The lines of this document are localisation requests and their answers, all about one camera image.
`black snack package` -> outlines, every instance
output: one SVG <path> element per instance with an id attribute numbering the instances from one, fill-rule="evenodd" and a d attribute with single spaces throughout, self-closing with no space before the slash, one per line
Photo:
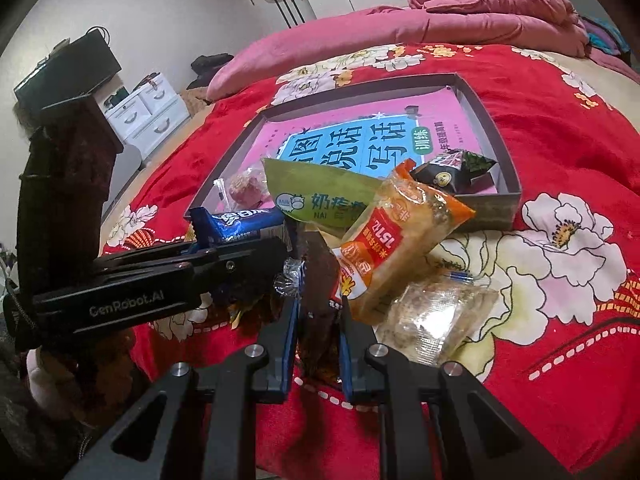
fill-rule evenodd
<path id="1" fill-rule="evenodd" d="M 464 194 L 469 192 L 472 181 L 487 173 L 495 163 L 478 153 L 449 150 L 415 168 L 411 176 L 417 182 L 447 193 Z"/>
<path id="2" fill-rule="evenodd" d="M 334 325 L 340 311 L 332 298 L 340 265 L 317 231 L 298 233 L 298 257 L 305 262 L 306 275 L 300 303 L 298 355 L 305 375 L 312 376 L 335 343 Z"/>

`orange snack bag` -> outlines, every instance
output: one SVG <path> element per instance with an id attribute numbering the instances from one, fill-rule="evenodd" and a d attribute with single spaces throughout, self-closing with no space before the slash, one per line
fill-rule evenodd
<path id="1" fill-rule="evenodd" d="M 412 179 L 408 159 L 383 181 L 373 202 L 334 250 L 340 285 L 354 318 L 382 322 L 394 298 L 424 268 L 431 251 L 476 212 L 448 194 Z"/>

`white drawer unit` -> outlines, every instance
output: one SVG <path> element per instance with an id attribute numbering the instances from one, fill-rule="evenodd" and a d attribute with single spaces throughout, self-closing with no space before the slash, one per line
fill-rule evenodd
<path id="1" fill-rule="evenodd" d="M 118 136 L 121 139 L 126 139 L 127 136 L 147 124 L 151 119 L 151 115 L 152 113 L 142 99 L 134 96 L 131 99 L 126 99 L 125 102 L 117 104 L 108 119 Z"/>
<path id="2" fill-rule="evenodd" d="M 151 113 L 161 110 L 175 97 L 174 89 L 164 77 L 158 76 L 154 82 L 156 83 L 155 87 L 150 84 L 145 85 L 145 89 L 140 92 L 140 97 Z"/>
<path id="3" fill-rule="evenodd" d="M 127 137 L 125 142 L 136 146 L 140 150 L 142 158 L 145 159 L 167 137 L 168 132 L 174 131 L 188 118 L 189 111 L 184 101 L 174 95 L 168 107 L 165 107 L 165 109 L 156 115 L 156 118 L 142 130 Z"/>
<path id="4" fill-rule="evenodd" d="M 104 114 L 120 140 L 136 146 L 143 159 L 189 118 L 183 100 L 162 74 Z"/>

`blue oreo package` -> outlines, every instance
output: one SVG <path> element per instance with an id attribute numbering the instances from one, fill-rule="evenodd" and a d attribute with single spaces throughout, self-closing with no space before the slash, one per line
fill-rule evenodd
<path id="1" fill-rule="evenodd" d="M 291 240 L 283 212 L 270 209 L 247 209 L 212 215 L 203 207 L 189 211 L 198 248 L 278 237 L 291 251 Z"/>

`pink blanket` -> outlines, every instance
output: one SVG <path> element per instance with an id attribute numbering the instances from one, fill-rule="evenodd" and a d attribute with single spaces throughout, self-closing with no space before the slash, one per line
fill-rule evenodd
<path id="1" fill-rule="evenodd" d="M 409 6 L 429 12 L 517 14 L 562 27 L 578 25 L 584 30 L 569 0 L 409 0 Z"/>
<path id="2" fill-rule="evenodd" d="M 216 74 L 207 99 L 215 101 L 296 67 L 382 44 L 500 43 L 585 57 L 588 37 L 568 0 L 410 3 L 419 8 L 374 7 L 314 20 L 256 41 Z"/>

